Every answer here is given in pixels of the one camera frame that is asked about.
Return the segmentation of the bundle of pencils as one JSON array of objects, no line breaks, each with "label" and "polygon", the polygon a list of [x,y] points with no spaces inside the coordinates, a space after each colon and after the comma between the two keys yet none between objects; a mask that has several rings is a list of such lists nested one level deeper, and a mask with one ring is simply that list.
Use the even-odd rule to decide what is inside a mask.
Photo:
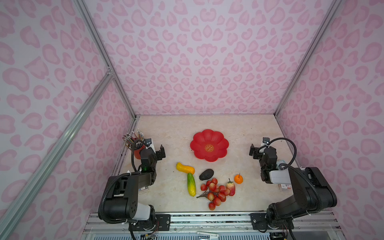
[{"label": "bundle of pencils", "polygon": [[132,131],[131,133],[126,133],[123,135],[122,140],[130,150],[139,150],[141,147],[147,146],[144,142],[144,134],[140,130],[137,130],[137,132]]}]

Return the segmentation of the yellow fake mango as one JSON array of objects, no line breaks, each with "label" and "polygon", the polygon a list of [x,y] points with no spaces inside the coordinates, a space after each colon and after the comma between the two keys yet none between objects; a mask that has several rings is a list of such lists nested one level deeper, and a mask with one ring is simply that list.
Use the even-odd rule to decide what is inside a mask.
[{"label": "yellow fake mango", "polygon": [[194,174],[195,173],[195,168],[191,166],[186,166],[181,163],[177,163],[176,168],[178,171],[186,173],[186,174]]}]

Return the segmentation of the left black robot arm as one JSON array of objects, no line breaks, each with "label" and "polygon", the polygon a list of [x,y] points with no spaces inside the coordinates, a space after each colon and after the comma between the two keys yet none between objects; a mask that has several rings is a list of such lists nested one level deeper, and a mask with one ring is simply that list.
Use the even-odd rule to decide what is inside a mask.
[{"label": "left black robot arm", "polygon": [[141,150],[141,170],[111,176],[98,208],[98,217],[107,224],[129,224],[132,231],[151,231],[158,227],[152,205],[139,203],[139,189],[155,183],[158,161],[166,157],[163,146]]}]

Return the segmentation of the green fake cucumber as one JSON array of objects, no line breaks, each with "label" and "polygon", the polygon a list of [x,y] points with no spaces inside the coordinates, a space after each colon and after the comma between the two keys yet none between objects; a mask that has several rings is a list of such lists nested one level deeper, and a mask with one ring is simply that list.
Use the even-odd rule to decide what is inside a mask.
[{"label": "green fake cucumber", "polygon": [[187,174],[187,185],[188,185],[188,193],[191,197],[196,196],[196,182],[193,174],[188,173]]}]

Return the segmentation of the red-yellow fake peach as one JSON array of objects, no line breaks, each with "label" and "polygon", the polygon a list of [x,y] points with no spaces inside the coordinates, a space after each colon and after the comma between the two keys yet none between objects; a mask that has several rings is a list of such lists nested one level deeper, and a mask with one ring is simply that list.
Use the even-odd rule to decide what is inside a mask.
[{"label": "red-yellow fake peach", "polygon": [[235,183],[232,182],[230,179],[229,181],[226,183],[226,195],[227,196],[234,196],[235,193],[236,193],[236,186],[235,186]]}]

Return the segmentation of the small fake orange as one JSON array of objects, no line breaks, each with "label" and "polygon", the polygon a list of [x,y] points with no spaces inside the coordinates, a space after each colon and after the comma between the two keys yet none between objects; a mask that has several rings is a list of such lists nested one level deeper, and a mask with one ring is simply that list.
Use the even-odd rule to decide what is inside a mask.
[{"label": "small fake orange", "polygon": [[243,179],[243,176],[241,174],[238,174],[234,177],[234,181],[236,184],[242,184],[244,179]]}]

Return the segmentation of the red pencil cup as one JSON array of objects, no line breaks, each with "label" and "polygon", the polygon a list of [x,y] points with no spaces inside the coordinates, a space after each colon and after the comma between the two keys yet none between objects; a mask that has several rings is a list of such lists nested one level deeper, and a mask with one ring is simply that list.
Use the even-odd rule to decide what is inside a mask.
[{"label": "red pencil cup", "polygon": [[134,157],[138,160],[141,159],[141,151],[146,149],[146,146],[145,145],[142,145],[140,148],[136,148],[134,150]]}]

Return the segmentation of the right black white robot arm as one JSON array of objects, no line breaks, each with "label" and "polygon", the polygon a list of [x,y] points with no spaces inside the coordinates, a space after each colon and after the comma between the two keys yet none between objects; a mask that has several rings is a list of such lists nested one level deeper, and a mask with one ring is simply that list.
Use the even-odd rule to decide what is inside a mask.
[{"label": "right black white robot arm", "polygon": [[295,168],[278,162],[277,150],[265,142],[250,147],[250,156],[259,161],[261,180],[266,184],[290,185],[293,195],[268,206],[264,214],[250,214],[253,229],[291,231],[293,220],[337,205],[337,196],[317,167]]}]

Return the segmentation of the dark fake avocado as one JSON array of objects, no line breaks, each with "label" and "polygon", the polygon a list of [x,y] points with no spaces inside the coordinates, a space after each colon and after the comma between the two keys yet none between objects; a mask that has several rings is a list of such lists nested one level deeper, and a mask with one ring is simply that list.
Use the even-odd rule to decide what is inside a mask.
[{"label": "dark fake avocado", "polygon": [[214,170],[212,169],[206,169],[204,170],[200,175],[199,175],[199,179],[200,181],[206,181],[206,180],[210,180],[213,176],[214,176]]}]

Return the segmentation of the red flower-shaped fruit bowl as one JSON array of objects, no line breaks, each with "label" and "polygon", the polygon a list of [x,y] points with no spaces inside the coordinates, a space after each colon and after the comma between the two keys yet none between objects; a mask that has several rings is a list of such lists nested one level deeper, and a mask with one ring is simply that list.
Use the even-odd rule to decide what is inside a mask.
[{"label": "red flower-shaped fruit bowl", "polygon": [[196,158],[213,163],[224,158],[228,153],[229,141],[221,132],[210,129],[194,135],[190,143]]}]

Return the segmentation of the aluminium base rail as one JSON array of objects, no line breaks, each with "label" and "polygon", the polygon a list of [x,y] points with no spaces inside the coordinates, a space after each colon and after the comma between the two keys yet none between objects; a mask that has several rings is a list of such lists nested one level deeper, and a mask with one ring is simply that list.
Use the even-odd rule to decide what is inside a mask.
[{"label": "aluminium base rail", "polygon": [[109,225],[91,214],[83,240],[344,240],[341,226],[331,211],[307,215],[287,225],[269,228],[264,212],[168,212],[157,214],[149,231],[138,226]]}]

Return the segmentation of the small card pack right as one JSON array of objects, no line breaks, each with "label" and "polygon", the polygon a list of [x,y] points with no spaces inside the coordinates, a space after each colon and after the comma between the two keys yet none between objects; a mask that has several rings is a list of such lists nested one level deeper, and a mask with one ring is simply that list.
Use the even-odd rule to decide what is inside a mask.
[{"label": "small card pack right", "polygon": [[290,190],[292,190],[292,185],[290,185],[290,184],[279,184],[279,189],[281,191],[290,191]]}]

